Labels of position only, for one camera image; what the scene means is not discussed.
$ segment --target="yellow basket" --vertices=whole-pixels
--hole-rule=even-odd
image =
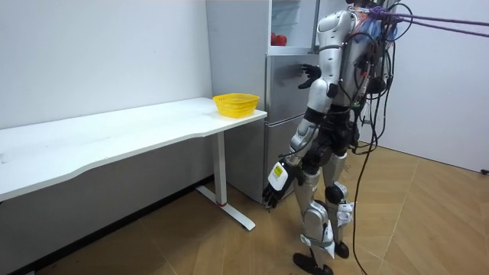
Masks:
[[[218,95],[214,98],[219,114],[230,118],[243,118],[253,114],[257,108],[259,96],[249,94]]]

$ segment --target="silver robot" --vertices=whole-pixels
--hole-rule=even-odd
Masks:
[[[292,137],[290,153],[275,164],[263,193],[265,203],[275,208],[294,185],[303,220],[300,238],[311,255],[294,254],[293,261],[315,275],[333,274],[327,254],[349,257],[342,232],[355,204],[347,201],[348,190],[338,179],[349,145],[358,142],[358,128],[350,122],[352,103],[368,92],[376,77],[375,57],[369,55],[373,43],[352,39],[358,22],[351,7],[319,21],[319,68],[304,65],[309,80],[299,87],[310,87],[306,114]],[[321,167],[326,202],[314,200]]]

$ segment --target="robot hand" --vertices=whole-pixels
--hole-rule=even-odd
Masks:
[[[303,72],[309,78],[304,84],[299,85],[299,89],[308,89],[311,85],[321,77],[321,69],[318,66],[303,64]]]
[[[266,207],[276,208],[292,182],[299,179],[300,173],[297,167],[290,166],[285,159],[277,162],[268,176],[268,185],[262,193]]]

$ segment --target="red apple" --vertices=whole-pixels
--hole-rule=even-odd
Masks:
[[[275,35],[274,32],[272,32],[271,40],[270,40],[270,45],[276,46],[277,44],[277,35]]]
[[[285,35],[279,34],[275,38],[276,46],[286,46],[287,45],[287,37]]]

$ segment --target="table top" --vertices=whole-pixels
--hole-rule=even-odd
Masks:
[[[0,202],[107,163],[265,118],[227,118],[197,98],[0,130]]]

